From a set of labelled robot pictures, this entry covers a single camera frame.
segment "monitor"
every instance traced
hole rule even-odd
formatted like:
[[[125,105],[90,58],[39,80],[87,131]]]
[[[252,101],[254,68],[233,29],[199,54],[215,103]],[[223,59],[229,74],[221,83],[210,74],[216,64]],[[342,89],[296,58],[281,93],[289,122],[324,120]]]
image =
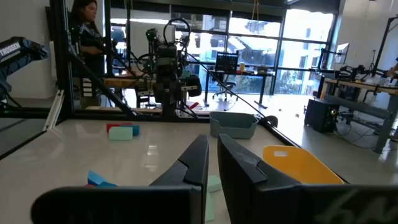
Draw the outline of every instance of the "monitor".
[[[336,49],[335,63],[345,64],[347,59],[349,44],[340,44]]]

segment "black computer tower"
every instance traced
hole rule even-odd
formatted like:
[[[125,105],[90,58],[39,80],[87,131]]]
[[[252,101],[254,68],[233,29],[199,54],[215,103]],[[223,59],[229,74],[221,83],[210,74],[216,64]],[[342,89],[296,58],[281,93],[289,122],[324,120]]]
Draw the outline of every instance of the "black computer tower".
[[[314,130],[325,133],[333,132],[336,127],[336,118],[339,105],[334,105],[325,100],[309,100],[304,124]]]

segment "white table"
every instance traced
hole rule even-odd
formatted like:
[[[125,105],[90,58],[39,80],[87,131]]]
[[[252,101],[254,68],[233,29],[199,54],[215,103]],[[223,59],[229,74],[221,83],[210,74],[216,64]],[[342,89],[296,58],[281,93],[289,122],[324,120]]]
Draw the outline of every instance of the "white table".
[[[140,136],[109,141],[106,123],[115,122],[67,120],[1,160],[0,223],[30,223],[30,206],[39,195],[85,185],[89,170],[120,186],[148,186],[199,134],[209,134],[209,175],[218,175],[217,139],[209,124],[134,122]],[[259,157],[264,146],[282,144],[261,126],[251,140],[238,142]],[[213,200],[211,223],[229,223],[223,193],[214,193]]]

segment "metal frame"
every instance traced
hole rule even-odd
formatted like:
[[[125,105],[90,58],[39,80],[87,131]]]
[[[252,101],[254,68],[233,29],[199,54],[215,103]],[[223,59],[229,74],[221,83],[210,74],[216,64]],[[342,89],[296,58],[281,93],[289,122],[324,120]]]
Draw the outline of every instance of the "metal frame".
[[[150,0],[147,2],[160,2],[164,3],[166,0]],[[104,0],[104,6],[105,6],[105,18],[110,18],[110,2],[111,0]],[[201,6],[203,5],[203,2],[196,2],[196,1],[190,1],[193,2],[193,4],[200,4]],[[231,3],[231,2],[222,2],[222,4],[225,4],[226,6],[231,6],[233,7],[233,10],[239,10],[239,11],[246,11],[251,12],[252,8],[248,7],[247,4],[238,4],[236,2]],[[161,118],[160,116],[154,116],[154,115],[142,115],[142,116],[128,116],[122,112],[110,112],[110,111],[81,111],[81,110],[75,110],[73,107],[73,83],[72,83],[72,64],[70,61],[70,58],[68,57],[68,45],[65,44],[68,39],[70,38],[68,36],[68,24],[67,24],[67,12],[66,12],[66,5],[65,5],[65,0],[59,1],[59,0],[50,0],[50,7],[52,10],[55,12],[53,13],[53,18],[52,20],[56,24],[55,26],[55,60],[57,63],[57,77],[58,77],[58,86],[60,91],[63,91],[64,93],[64,98],[65,100],[61,100],[62,102],[62,111],[60,112],[60,120],[65,121],[66,119],[105,119],[105,120],[130,120],[130,121],[148,121],[148,122],[182,122],[182,123],[209,123],[210,119],[208,116],[200,116],[198,119],[195,118]],[[261,7],[261,10],[259,13],[267,13],[271,15],[280,15],[281,12],[284,13],[285,15],[285,9],[266,9]],[[111,21],[110,19],[105,19],[105,28],[106,28],[106,44],[111,45]],[[285,39],[283,38],[283,30],[284,30],[284,20],[283,23],[281,23],[281,28],[280,28],[280,36],[279,37],[262,37],[255,35],[255,37],[259,38],[268,38],[268,39],[278,39],[278,49],[280,51],[280,48],[282,46],[282,41],[288,40],[288,41],[297,41],[297,42],[312,42],[309,40],[296,40],[296,39]],[[108,74],[112,74],[112,61],[111,61],[111,52],[110,49],[107,50],[107,71]],[[278,63],[279,61],[279,54],[277,54],[274,64],[275,72],[277,72],[278,69]],[[18,117],[18,118],[46,118],[49,115],[49,109],[41,109],[33,112],[26,112],[26,111],[16,111],[13,114],[8,114],[7,117]],[[289,138],[284,136],[280,131],[276,129],[273,125],[270,124],[266,119],[261,119],[259,122],[259,125],[261,125],[263,128],[267,129],[271,134],[273,134],[278,140],[280,140],[283,144],[286,144],[288,146],[296,146],[299,147],[296,143],[291,141]],[[20,146],[17,146],[16,148],[12,149],[9,151],[6,155],[1,155],[0,159],[8,156],[9,154],[13,153],[14,151],[18,150],[22,146],[26,145],[33,139],[39,137],[41,134],[43,134],[44,131],[39,133],[38,135],[28,139],[27,141],[23,142]]]
[[[373,68],[373,71],[372,71],[372,76],[375,76],[376,73],[377,73],[377,67],[379,66],[379,63],[380,63],[381,54],[382,54],[382,52],[383,52],[383,50],[384,50],[384,45],[386,44],[386,40],[387,40],[388,33],[390,33],[390,26],[391,26],[391,23],[392,23],[394,20],[396,20],[396,19],[398,19],[398,16],[392,17],[392,18],[388,18],[386,30],[384,31],[383,39],[381,40],[381,45],[380,45],[379,53],[377,54],[376,63],[374,64],[374,68]]]

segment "wooden desk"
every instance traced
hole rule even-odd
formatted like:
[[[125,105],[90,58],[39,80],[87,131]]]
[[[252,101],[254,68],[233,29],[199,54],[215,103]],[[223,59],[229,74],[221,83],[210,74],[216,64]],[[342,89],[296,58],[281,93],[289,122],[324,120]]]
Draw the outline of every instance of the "wooden desk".
[[[105,85],[110,88],[132,88],[137,85],[145,85],[145,82],[148,84],[148,89],[152,89],[152,85],[156,82],[156,80],[145,80],[143,78],[132,79],[132,78],[105,78]]]
[[[352,86],[355,88],[362,88],[369,91],[375,91],[376,93],[380,92],[388,93],[390,94],[388,107],[386,110],[384,110],[381,108],[376,108],[373,106],[365,105],[363,103],[357,103],[355,101],[349,101],[334,96],[334,91],[331,91],[330,85],[345,85],[345,86]],[[384,122],[381,128],[378,126],[372,126],[368,123],[364,123],[360,120],[355,120],[355,119],[352,120],[354,122],[372,128],[380,133],[379,139],[377,140],[376,143],[376,148],[374,150],[375,152],[381,153],[388,139],[396,139],[395,136],[390,136],[390,132],[398,112],[398,87],[393,85],[377,86],[369,83],[342,81],[342,80],[326,78],[325,82],[323,83],[321,98],[331,103],[347,107],[353,111],[359,111],[383,119]]]
[[[377,92],[384,92],[384,93],[389,93],[392,95],[398,95],[398,87],[394,85],[384,85],[384,86],[377,86],[375,84],[369,84],[369,83],[363,83],[363,82],[350,82],[350,81],[338,81],[336,79],[332,78],[325,78],[324,86],[325,84],[327,85],[328,83],[331,84],[339,84],[339,85],[345,85],[345,86],[352,86],[356,88],[362,88],[365,90],[369,91],[375,91]]]
[[[86,110],[118,111],[118,112],[120,111],[121,112],[121,109],[118,107],[108,108],[108,107],[102,107],[102,106],[89,106],[86,108]],[[161,109],[136,108],[134,110],[141,112],[141,113],[150,113],[150,114],[161,114],[162,113]]]

